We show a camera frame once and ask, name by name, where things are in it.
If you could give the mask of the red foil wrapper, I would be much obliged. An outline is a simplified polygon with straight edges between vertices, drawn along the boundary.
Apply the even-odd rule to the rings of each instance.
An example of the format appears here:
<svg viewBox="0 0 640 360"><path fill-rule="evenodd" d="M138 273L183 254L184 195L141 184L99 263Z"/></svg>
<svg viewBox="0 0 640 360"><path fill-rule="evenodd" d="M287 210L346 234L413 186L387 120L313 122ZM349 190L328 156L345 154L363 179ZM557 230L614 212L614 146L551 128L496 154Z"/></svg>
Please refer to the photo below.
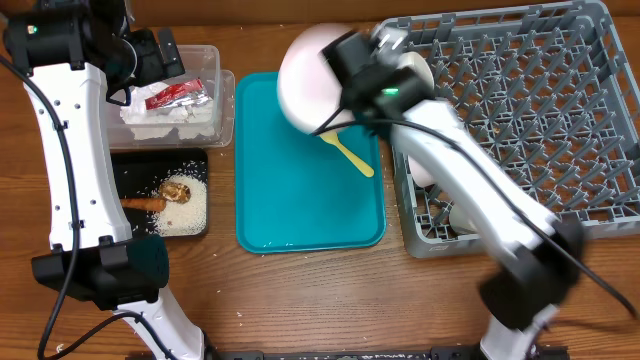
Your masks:
<svg viewBox="0 0 640 360"><path fill-rule="evenodd" d="M145 100L147 110L195 106L208 102L210 96L199 78L170 85Z"/></svg>

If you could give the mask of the white bowl with food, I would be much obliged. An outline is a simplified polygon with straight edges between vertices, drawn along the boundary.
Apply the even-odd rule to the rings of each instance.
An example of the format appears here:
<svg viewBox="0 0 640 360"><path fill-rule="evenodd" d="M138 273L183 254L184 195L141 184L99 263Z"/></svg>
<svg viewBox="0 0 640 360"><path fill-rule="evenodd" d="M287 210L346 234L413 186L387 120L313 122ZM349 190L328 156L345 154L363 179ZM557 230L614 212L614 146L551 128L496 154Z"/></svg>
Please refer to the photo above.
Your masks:
<svg viewBox="0 0 640 360"><path fill-rule="evenodd" d="M434 77L426 60L417 52L405 52L399 57L399 67L411 68L428 85L430 90L435 89Z"/></svg>

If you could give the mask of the white napkin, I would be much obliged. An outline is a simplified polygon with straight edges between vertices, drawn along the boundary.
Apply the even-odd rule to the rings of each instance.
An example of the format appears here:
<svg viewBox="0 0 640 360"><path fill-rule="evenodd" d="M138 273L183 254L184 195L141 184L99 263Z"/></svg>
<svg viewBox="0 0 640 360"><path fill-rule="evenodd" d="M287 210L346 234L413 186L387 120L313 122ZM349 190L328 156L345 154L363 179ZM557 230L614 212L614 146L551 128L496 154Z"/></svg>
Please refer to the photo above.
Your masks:
<svg viewBox="0 0 640 360"><path fill-rule="evenodd" d="M209 94L208 102L185 107L147 110L145 100L170 86L165 82L157 82L145 87L136 87L131 91L129 106L121 106L119 115L125 124L133 125L135 140L162 138L179 126L181 138L194 138L201 134L196 124L207 124L214 115L215 104Z"/></svg>

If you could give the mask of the large white plate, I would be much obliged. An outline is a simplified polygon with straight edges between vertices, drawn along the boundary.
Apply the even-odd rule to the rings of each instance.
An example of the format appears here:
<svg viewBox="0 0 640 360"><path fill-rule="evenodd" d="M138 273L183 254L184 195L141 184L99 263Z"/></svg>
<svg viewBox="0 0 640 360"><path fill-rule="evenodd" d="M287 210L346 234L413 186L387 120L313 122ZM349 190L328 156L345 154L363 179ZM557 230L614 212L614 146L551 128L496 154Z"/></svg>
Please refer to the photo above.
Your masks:
<svg viewBox="0 0 640 360"><path fill-rule="evenodd" d="M350 28L318 24L302 32L281 63L277 94L281 110L296 129L311 134L338 109L342 87L321 51Z"/></svg>

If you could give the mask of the yellow plastic spoon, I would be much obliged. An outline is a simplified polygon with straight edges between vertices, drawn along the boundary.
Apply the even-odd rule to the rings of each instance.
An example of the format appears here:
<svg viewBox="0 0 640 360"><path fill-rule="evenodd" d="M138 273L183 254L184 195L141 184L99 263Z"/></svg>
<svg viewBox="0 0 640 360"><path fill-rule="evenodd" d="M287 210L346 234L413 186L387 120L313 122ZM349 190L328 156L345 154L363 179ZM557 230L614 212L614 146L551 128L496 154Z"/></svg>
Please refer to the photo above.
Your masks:
<svg viewBox="0 0 640 360"><path fill-rule="evenodd" d="M325 143L336 147L365 177L371 178L375 174L374 169L370 165L342 144L336 132L325 132L320 135L320 138Z"/></svg>

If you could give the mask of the brown food lump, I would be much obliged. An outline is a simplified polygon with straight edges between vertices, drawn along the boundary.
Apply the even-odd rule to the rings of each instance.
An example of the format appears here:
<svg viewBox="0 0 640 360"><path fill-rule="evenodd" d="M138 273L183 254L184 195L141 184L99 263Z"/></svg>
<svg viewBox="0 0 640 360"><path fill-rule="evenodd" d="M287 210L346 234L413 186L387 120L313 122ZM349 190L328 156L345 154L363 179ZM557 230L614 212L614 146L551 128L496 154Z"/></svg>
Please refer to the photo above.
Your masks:
<svg viewBox="0 0 640 360"><path fill-rule="evenodd" d="M187 185L167 181L159 187L159 195L167 201L185 204L191 199L191 191Z"/></svg>

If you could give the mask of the orange carrot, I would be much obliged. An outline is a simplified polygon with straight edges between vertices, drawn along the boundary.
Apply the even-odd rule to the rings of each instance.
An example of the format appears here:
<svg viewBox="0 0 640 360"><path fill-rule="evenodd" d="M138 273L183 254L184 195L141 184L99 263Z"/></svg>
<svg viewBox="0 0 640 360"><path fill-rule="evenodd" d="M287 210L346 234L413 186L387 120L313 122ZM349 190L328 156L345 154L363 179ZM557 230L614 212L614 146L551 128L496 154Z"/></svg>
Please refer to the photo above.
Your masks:
<svg viewBox="0 0 640 360"><path fill-rule="evenodd" d="M125 198L120 200L123 208L142 210L147 212L162 212L167 201L163 198Z"/></svg>

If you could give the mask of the white plastic cup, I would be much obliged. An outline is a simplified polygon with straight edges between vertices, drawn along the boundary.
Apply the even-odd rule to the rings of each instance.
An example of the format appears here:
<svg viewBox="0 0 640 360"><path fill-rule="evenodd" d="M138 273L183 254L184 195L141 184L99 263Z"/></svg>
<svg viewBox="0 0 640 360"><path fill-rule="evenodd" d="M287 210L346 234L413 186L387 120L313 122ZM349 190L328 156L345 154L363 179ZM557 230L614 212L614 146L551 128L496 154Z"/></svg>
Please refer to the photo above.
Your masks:
<svg viewBox="0 0 640 360"><path fill-rule="evenodd" d="M476 234L477 229L470 218L464 213L463 207L453 204L449 212L449 225L458 235Z"/></svg>

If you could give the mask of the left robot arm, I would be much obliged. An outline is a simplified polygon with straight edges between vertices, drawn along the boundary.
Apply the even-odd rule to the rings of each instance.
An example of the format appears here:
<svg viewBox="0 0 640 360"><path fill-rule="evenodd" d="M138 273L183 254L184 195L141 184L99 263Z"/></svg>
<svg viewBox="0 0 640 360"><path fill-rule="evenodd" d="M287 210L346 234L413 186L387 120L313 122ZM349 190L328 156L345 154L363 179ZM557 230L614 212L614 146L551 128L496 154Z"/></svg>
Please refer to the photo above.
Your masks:
<svg viewBox="0 0 640 360"><path fill-rule="evenodd" d="M132 233L105 120L116 93L184 73L172 32L132 30L122 1L39 1L10 17L3 42L1 62L38 120L50 188L50 253L32 259L36 281L125 321L156 359L214 358L169 289L164 240Z"/></svg>

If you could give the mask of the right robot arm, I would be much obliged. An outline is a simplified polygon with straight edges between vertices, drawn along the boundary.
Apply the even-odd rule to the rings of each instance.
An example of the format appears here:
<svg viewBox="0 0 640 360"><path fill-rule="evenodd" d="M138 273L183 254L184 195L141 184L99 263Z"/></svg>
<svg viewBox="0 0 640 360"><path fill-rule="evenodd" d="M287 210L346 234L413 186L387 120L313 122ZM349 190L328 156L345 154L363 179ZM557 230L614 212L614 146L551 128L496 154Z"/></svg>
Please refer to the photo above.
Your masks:
<svg viewBox="0 0 640 360"><path fill-rule="evenodd" d="M348 31L321 50L341 86L340 106L425 169L470 220L500 270L479 287L491 313L486 359L525 359L578 282L585 233L532 199L469 135L419 71L375 54Z"/></svg>

